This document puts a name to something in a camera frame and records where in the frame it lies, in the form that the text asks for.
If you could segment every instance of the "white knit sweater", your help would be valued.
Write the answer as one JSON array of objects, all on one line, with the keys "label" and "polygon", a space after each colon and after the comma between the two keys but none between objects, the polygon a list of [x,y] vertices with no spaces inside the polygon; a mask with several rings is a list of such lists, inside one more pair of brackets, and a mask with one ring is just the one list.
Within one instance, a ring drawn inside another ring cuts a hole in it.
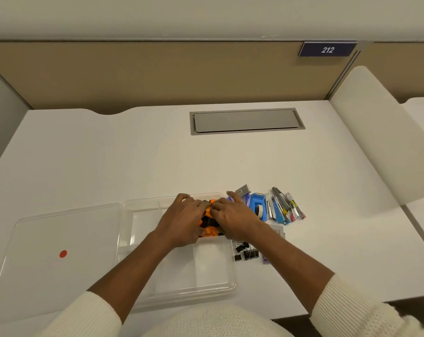
[{"label": "white knit sweater", "polygon": [[[401,318],[393,307],[359,294],[334,275],[310,318],[323,337],[424,337],[413,317]],[[122,327],[114,309],[85,292],[39,334],[40,337],[116,337]],[[271,320],[232,305],[197,305],[182,310],[144,337],[292,336]]]}]

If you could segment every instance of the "sweater sleeve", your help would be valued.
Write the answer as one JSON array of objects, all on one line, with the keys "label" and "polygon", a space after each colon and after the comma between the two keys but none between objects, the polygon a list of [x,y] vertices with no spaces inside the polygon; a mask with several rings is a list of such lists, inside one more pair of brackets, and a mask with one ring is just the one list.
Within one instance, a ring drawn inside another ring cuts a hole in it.
[{"label": "sweater sleeve", "polygon": [[323,337],[424,337],[413,317],[400,317],[394,307],[361,295],[334,275],[310,317]]},{"label": "sweater sleeve", "polygon": [[84,292],[37,336],[117,337],[122,327],[112,306],[92,292]]}]

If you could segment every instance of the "clear plastic container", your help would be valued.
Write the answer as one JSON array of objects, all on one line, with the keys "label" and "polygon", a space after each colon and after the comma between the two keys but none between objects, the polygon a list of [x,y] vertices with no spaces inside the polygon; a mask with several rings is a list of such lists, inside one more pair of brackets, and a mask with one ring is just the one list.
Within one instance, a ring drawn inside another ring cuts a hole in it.
[{"label": "clear plastic container", "polygon": [[[220,193],[197,194],[209,200]],[[123,204],[116,262],[125,258],[147,234],[175,197],[129,200]],[[197,243],[171,251],[153,273],[134,309],[226,294],[235,289],[232,244],[224,236],[199,238]]]}]

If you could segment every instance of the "tape roll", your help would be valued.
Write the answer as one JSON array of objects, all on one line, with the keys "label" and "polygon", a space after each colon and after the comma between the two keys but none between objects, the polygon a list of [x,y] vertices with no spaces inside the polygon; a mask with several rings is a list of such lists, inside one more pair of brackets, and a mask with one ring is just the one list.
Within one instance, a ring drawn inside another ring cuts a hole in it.
[{"label": "tape roll", "polygon": [[259,219],[261,219],[264,215],[264,207],[261,204],[258,204],[257,207],[255,207],[255,214],[259,217]]}]

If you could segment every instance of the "person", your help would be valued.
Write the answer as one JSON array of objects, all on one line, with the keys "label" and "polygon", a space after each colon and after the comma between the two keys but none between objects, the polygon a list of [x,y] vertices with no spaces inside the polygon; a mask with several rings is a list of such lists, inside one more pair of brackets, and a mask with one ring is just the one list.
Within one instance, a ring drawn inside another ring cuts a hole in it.
[{"label": "person", "polygon": [[[254,245],[291,287],[323,337],[424,337],[413,317],[353,289],[333,271],[281,238],[234,193],[211,205],[227,238]],[[116,337],[148,279],[174,248],[195,243],[198,221],[210,204],[179,194],[157,228],[105,276],[59,314],[39,336]],[[151,336],[291,336],[269,319],[236,306],[203,304],[184,309]]]}]

